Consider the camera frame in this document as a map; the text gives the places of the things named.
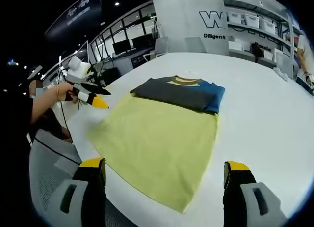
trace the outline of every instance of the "black sleeve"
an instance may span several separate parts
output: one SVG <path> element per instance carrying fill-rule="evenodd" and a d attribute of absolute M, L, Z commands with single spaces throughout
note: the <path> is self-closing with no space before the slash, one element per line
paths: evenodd
<path fill-rule="evenodd" d="M 30 127 L 33 99 L 10 92 L 1 94 L 3 102 L 5 102 L 3 109 L 7 128 L 12 129 L 13 133 L 26 136 Z"/>

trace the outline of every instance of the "window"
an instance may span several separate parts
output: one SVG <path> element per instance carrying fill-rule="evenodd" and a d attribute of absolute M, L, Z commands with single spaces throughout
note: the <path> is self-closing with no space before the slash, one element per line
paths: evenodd
<path fill-rule="evenodd" d="M 105 49 L 105 45 L 103 43 L 102 40 L 100 40 L 99 38 L 96 39 L 96 43 L 100 52 L 100 57 L 101 58 L 106 58 L 108 57 L 107 53 L 106 53 L 106 49 Z"/>
<path fill-rule="evenodd" d="M 98 52 L 98 49 L 97 49 L 97 47 L 96 47 L 96 41 L 94 41 L 94 42 L 92 43 L 92 50 L 93 50 L 93 52 L 94 52 L 94 54 L 95 54 L 96 61 L 97 61 L 97 62 L 100 61 L 102 58 L 100 57 L 99 52 Z"/>
<path fill-rule="evenodd" d="M 103 39 L 106 40 L 110 37 L 110 28 L 103 33 Z"/>
<path fill-rule="evenodd" d="M 117 43 L 117 42 L 120 42 L 120 41 L 123 41 L 123 40 L 126 40 L 126 35 L 124 33 L 124 30 L 121 30 L 119 31 L 118 33 L 116 33 L 114 36 L 113 36 L 113 39 L 114 39 L 114 42 Z"/>
<path fill-rule="evenodd" d="M 111 27 L 112 34 L 115 34 L 115 33 L 118 32 L 120 29 L 122 29 L 122 21 L 118 21 L 116 24 L 114 24 L 114 25 Z"/>
<path fill-rule="evenodd" d="M 134 25 L 127 28 L 127 36 L 128 36 L 128 39 L 130 40 L 131 46 L 133 46 L 132 39 L 140 37 L 142 35 L 144 35 L 142 24 Z"/>
<path fill-rule="evenodd" d="M 142 12 L 143 17 L 146 17 L 152 13 L 155 13 L 154 5 L 149 5 L 147 7 L 144 7 L 143 9 L 141 9 L 141 12 Z"/>
<path fill-rule="evenodd" d="M 123 19 L 124 25 L 126 25 L 126 26 L 131 24 L 132 22 L 137 21 L 137 20 L 139 20 L 139 12 L 138 11 L 128 15 L 127 17 L 125 17 Z"/>
<path fill-rule="evenodd" d="M 145 21 L 144 22 L 144 27 L 145 27 L 146 34 L 151 34 L 152 33 L 152 29 L 154 27 L 154 21 L 152 19 L 148 20 L 148 21 Z"/>
<path fill-rule="evenodd" d="M 110 37 L 107 40 L 105 40 L 105 44 L 107 47 L 108 54 L 112 57 L 112 54 L 114 53 L 112 38 Z"/>

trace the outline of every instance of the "letter w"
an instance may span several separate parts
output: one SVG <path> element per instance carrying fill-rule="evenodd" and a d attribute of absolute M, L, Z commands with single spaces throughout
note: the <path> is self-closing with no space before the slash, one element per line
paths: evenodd
<path fill-rule="evenodd" d="M 221 19 L 222 17 L 222 12 L 220 12 L 220 14 L 218 14 L 218 12 L 216 11 L 211 11 L 208 15 L 208 12 L 206 11 L 200 11 L 199 12 L 204 24 L 207 28 L 214 28 L 215 25 L 220 28 L 220 29 L 225 29 L 223 21 Z"/>

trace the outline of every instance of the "hand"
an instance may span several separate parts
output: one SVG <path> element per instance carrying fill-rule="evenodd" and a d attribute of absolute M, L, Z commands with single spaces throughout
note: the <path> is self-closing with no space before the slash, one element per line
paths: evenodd
<path fill-rule="evenodd" d="M 78 97 L 76 97 L 74 94 L 72 94 L 72 93 L 70 93 L 70 96 L 72 97 L 72 103 L 73 104 L 75 104 L 75 103 L 77 103 L 78 101 L 79 101 L 79 98 Z"/>
<path fill-rule="evenodd" d="M 306 79 L 307 83 L 309 85 L 311 85 L 310 73 L 306 71 L 304 74 L 305 74 L 305 79 Z"/>
<path fill-rule="evenodd" d="M 70 95 L 73 98 L 72 96 L 73 93 L 71 92 L 72 89 L 73 89 L 73 85 L 71 85 L 70 83 L 62 82 L 58 84 L 56 86 L 58 100 L 64 101 L 68 91 L 70 91 Z"/>

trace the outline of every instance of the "white wall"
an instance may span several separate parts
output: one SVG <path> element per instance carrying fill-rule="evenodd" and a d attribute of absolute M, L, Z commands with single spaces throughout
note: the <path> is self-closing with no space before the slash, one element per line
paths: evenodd
<path fill-rule="evenodd" d="M 275 0 L 244 0 L 259 5 L 259 1 L 271 10 L 282 13 L 284 7 Z M 223 0 L 153 0 L 161 35 L 169 37 L 169 52 L 185 52 L 185 38 L 200 37 L 208 53 L 228 53 L 226 17 L 221 17 L 220 28 L 206 27 L 199 12 L 224 11 Z M 204 38 L 204 34 L 226 36 L 226 39 Z"/>

